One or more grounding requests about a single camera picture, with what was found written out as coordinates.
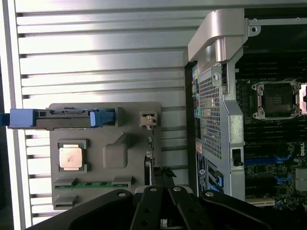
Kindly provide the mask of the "black open PC case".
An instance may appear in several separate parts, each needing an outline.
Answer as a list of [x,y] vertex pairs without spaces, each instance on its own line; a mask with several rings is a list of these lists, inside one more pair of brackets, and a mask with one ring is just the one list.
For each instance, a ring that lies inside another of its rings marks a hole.
[[197,193],[246,200],[244,118],[236,100],[236,63],[247,55],[307,55],[307,6],[218,9],[207,14],[187,47],[189,147]]

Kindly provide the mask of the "silver chipset heat sink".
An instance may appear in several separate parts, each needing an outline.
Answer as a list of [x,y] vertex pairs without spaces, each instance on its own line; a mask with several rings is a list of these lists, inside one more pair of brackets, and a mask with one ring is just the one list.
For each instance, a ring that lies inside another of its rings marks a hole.
[[299,192],[307,192],[307,168],[295,170],[295,189]]

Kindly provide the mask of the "silver CPU chip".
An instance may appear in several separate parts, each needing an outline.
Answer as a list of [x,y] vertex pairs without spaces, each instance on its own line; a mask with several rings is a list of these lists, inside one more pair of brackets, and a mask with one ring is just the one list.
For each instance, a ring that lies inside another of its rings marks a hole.
[[83,166],[83,150],[77,144],[63,144],[59,149],[59,166],[64,171],[78,171]]

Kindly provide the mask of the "blue expansion slot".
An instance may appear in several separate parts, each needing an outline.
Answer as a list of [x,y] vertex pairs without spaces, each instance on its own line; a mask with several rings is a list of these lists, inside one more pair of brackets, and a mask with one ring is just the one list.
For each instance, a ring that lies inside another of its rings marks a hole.
[[277,162],[275,157],[273,158],[245,158],[245,165],[258,165],[258,164],[274,164]]

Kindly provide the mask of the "grey parts rack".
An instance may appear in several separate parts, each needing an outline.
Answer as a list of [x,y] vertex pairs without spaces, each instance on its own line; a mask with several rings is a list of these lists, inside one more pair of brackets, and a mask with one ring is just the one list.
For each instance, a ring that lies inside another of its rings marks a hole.
[[[141,128],[141,115],[157,112],[159,102],[54,103],[50,109],[114,109],[116,122],[94,129],[60,129],[49,134],[52,205],[67,210],[119,188],[55,189],[56,185],[75,182],[112,182],[128,184],[133,192],[145,184],[144,160],[147,132]],[[78,171],[64,171],[59,166],[63,144],[77,144],[83,150],[83,166]]]

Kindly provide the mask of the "hard disk in blue carrier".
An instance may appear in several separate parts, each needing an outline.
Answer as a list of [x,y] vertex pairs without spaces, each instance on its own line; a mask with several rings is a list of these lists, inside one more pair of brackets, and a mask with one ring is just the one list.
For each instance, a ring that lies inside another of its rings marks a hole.
[[9,129],[93,129],[116,122],[114,109],[11,109],[0,113],[0,127]]

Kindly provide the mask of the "green motherboard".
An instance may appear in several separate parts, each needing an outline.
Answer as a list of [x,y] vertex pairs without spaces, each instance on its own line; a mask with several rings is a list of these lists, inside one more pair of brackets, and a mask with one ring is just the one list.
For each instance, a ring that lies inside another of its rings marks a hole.
[[244,159],[273,158],[274,164],[245,165],[245,197],[272,198],[275,209],[307,211],[307,192],[295,189],[295,170],[307,168],[307,115],[286,120],[254,119],[261,81],[307,83],[307,55],[247,55],[236,63],[236,100],[244,118]]

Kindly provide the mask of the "CPU socket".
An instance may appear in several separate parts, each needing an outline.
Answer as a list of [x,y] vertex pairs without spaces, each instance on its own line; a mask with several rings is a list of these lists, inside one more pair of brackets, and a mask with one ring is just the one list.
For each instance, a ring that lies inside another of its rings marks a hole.
[[304,84],[295,79],[261,81],[253,84],[255,111],[252,117],[261,121],[293,119],[305,114]]

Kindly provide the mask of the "green RAM stick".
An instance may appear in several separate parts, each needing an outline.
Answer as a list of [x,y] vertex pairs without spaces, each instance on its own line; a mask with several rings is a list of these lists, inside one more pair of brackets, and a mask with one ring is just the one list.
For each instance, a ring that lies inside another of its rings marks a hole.
[[128,184],[112,182],[75,182],[70,185],[56,185],[55,189],[84,189],[84,188],[129,188]]

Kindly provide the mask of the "white expansion slot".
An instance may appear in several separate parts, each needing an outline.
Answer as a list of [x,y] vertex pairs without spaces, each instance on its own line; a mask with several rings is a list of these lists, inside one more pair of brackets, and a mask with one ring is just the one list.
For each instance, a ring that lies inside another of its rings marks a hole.
[[272,207],[275,206],[275,200],[272,198],[251,198],[246,199],[245,202],[256,207]]

